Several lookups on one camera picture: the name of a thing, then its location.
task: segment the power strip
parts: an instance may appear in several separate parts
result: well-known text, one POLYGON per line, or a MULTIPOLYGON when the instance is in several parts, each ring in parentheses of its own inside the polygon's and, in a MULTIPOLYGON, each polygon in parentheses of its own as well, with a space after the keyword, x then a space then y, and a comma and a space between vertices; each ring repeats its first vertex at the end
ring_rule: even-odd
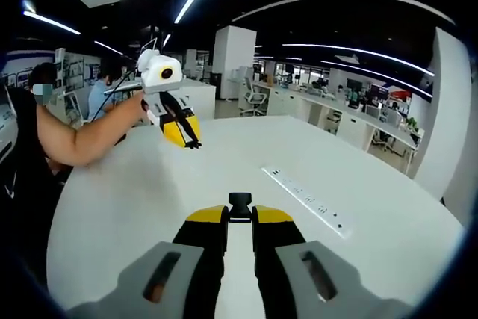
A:
POLYGON ((342 238, 350 236, 352 229, 344 222, 344 218, 339 213, 333 211, 308 193, 301 185, 288 178, 282 170, 274 166, 262 167, 261 169, 270 178, 279 183, 293 198, 297 199, 310 212, 319 217, 334 232, 342 238))

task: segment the ceiling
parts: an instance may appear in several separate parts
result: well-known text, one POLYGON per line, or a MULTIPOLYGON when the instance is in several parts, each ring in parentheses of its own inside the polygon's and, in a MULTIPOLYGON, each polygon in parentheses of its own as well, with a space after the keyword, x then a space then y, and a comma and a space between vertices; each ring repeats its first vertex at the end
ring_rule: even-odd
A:
MULTIPOLYGON (((284 47, 283 43, 313 43, 366 49, 393 56, 423 68, 432 58, 435 26, 460 36, 468 45, 476 44, 478 32, 475 0, 415 0, 453 19, 458 27, 427 10, 395 0, 303 0, 273 7, 232 20, 243 13, 283 0, 196 0, 183 20, 176 15, 186 0, 122 0, 120 3, 89 9, 79 0, 32 0, 37 12, 81 32, 81 36, 56 29, 21 15, 20 0, 7 0, 4 20, 7 30, 1 43, 5 50, 67 47, 72 52, 99 56, 114 55, 93 40, 125 52, 134 58, 128 45, 144 43, 150 27, 158 36, 172 34, 168 52, 185 49, 212 50, 218 28, 236 25, 258 32, 260 55, 302 58, 304 64, 320 61, 340 63, 336 55, 352 52, 333 49, 284 47)), ((366 69, 418 84, 423 73, 393 61, 355 53, 366 69)))

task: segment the camera lens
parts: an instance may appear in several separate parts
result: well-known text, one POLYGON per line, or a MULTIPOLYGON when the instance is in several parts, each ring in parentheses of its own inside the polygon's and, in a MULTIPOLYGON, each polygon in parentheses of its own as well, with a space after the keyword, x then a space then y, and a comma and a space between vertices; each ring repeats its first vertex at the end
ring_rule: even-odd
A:
POLYGON ((162 78, 170 78, 171 76, 173 76, 173 71, 171 69, 164 69, 161 72, 161 77, 162 78))

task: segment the white round table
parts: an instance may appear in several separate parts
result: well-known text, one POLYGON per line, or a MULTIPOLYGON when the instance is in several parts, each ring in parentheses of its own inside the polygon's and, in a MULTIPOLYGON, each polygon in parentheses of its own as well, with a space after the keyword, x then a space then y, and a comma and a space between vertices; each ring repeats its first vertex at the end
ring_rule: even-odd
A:
MULTIPOLYGON (((291 117, 201 123, 202 148, 180 149, 153 126, 134 128, 101 161, 75 168, 49 236, 49 290, 65 309, 112 292, 119 274, 185 218, 250 192, 252 205, 287 212, 307 241, 355 267, 366 289, 410 306, 450 263, 463 228, 408 177, 335 136, 291 117), (274 165, 336 211, 352 230, 341 238, 261 167, 274 165)), ((252 230, 229 225, 217 318, 262 318, 252 230)))

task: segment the computer monitor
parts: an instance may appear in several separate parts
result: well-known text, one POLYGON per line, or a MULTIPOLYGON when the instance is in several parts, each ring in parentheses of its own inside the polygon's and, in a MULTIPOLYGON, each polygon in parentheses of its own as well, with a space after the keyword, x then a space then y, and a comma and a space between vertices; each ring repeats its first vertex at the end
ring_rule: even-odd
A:
POLYGON ((348 78, 347 79, 347 87, 349 89, 355 90, 359 93, 361 91, 361 82, 356 81, 356 80, 352 80, 351 78, 348 78))
POLYGON ((372 84, 370 86, 370 95, 379 100, 386 100, 388 99, 388 89, 386 87, 372 84))
POLYGON ((365 105, 365 113, 376 119, 380 118, 380 109, 375 106, 365 105))

